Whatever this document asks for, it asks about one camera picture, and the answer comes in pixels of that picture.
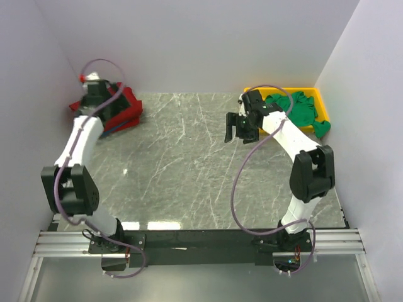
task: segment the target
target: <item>white wall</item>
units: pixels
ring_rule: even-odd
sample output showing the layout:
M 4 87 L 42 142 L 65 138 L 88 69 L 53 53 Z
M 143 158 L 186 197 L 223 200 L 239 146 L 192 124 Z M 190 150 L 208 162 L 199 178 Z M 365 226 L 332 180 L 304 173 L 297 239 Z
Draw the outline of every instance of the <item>white wall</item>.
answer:
M 67 104 L 81 93 L 31 0 L 0 0 L 0 295 L 16 301 L 51 212 L 40 171 L 68 137 Z
M 385 302 L 403 297 L 402 10 L 402 1 L 361 0 L 316 84 L 338 194 Z
M 136 91 L 220 92 L 313 86 L 358 0 L 37 2 L 76 72 L 105 57 Z

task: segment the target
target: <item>green towel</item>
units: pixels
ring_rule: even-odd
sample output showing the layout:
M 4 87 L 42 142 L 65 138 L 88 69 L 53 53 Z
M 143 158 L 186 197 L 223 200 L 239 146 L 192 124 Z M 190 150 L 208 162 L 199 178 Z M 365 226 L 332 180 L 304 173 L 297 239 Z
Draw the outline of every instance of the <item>green towel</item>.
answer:
M 317 138 L 322 138 L 330 130 L 330 122 L 315 121 L 317 117 L 317 111 L 314 106 L 314 97 L 307 98 L 303 91 L 297 91 L 292 94 L 294 100 L 294 107 L 288 115 L 288 118 L 297 127 L 304 127 L 312 125 L 315 130 Z M 284 111 L 287 111 L 290 107 L 290 100 L 288 96 L 282 96 L 281 94 L 272 94 L 266 98 L 266 104 L 276 103 Z

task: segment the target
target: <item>red object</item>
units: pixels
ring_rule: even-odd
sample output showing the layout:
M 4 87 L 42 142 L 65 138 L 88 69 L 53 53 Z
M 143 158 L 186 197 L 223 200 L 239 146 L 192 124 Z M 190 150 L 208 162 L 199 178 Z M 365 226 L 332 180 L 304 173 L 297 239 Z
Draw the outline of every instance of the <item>red object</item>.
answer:
M 115 91 L 109 87 L 109 92 L 114 95 Z M 106 122 L 104 132 L 108 132 L 113 129 L 112 132 L 117 132 L 129 127 L 133 127 L 140 123 L 140 115 L 143 113 L 143 104 L 141 101 L 136 99 L 133 94 L 132 88 L 125 87 L 123 90 L 123 95 L 130 103 L 130 107 L 122 111 L 118 115 L 114 116 L 112 119 Z M 69 105 L 70 109 L 76 111 L 80 106 L 80 101 Z

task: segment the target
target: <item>yellow tray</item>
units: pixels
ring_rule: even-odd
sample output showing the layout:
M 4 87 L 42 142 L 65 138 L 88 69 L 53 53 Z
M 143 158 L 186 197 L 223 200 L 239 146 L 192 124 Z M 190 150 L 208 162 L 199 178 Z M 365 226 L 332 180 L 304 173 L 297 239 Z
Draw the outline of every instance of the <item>yellow tray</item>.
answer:
M 284 92 L 276 89 L 276 88 L 271 88 L 271 87 L 262 87 L 258 88 L 260 91 L 260 94 L 262 95 L 263 100 L 266 99 L 267 96 L 272 95 L 272 94 L 281 94 L 285 95 Z M 304 94 L 309 98 L 310 96 L 314 97 L 314 104 L 315 108 L 317 111 L 317 118 L 315 119 L 316 121 L 329 121 L 329 116 L 327 115 L 325 105 L 323 103 L 321 94 L 319 93 L 319 90 L 314 87 L 284 87 L 284 90 L 288 91 L 289 93 L 295 93 L 297 91 L 303 91 Z M 300 129 L 303 132 L 314 132 L 314 127 L 312 125 L 305 126 L 305 127 L 300 127 Z

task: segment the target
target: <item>gray marble surface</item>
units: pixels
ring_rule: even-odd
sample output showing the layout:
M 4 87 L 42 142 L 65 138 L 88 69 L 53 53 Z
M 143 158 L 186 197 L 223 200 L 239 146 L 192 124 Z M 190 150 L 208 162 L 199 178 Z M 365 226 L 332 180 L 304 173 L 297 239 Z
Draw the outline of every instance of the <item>gray marble surface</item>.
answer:
M 237 228 L 229 207 L 234 176 L 254 144 L 224 143 L 225 114 L 239 94 L 141 94 L 141 124 L 101 139 L 89 171 L 101 203 L 140 229 Z M 275 140 L 246 164 L 236 213 L 248 228 L 273 228 L 291 198 L 292 161 Z M 317 227 L 344 227 L 334 190 L 317 205 Z M 59 229 L 70 230 L 65 223 Z

